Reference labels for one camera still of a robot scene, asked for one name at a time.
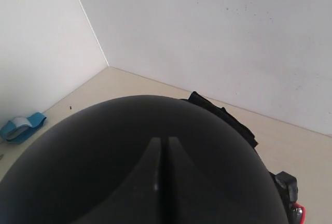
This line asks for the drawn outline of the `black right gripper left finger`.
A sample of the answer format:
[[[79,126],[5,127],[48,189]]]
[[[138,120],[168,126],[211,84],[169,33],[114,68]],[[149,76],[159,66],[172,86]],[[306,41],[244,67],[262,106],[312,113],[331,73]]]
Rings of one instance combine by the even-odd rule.
[[[110,199],[110,223],[161,223],[161,139],[152,138],[133,171]]]

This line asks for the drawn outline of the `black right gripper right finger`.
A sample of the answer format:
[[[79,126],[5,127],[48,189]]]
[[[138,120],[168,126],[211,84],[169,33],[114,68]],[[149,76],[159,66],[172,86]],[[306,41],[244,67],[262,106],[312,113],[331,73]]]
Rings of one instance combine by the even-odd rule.
[[[215,188],[178,138],[170,137],[165,150],[170,166],[170,223],[215,223]]]

